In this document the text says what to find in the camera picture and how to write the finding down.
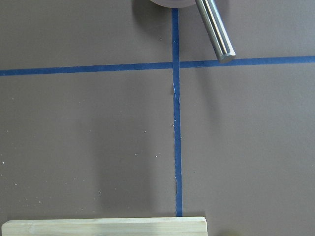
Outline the wooden cutting board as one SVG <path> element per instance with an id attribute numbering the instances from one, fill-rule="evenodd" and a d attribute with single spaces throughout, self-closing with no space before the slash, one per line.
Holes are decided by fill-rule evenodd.
<path id="1" fill-rule="evenodd" d="M 10 220 L 3 236 L 206 236 L 205 217 Z"/>

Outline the pink bowl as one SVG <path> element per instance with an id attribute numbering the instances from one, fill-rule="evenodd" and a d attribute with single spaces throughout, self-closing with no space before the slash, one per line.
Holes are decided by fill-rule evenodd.
<path id="1" fill-rule="evenodd" d="M 151 0 L 151 2 L 167 8 L 185 8 L 195 5 L 195 0 Z"/>

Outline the metal spoon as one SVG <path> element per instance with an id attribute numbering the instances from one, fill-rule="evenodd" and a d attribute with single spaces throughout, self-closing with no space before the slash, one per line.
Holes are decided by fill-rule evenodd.
<path id="1" fill-rule="evenodd" d="M 232 61 L 236 53 L 215 1 L 196 0 L 195 2 L 219 63 Z"/>

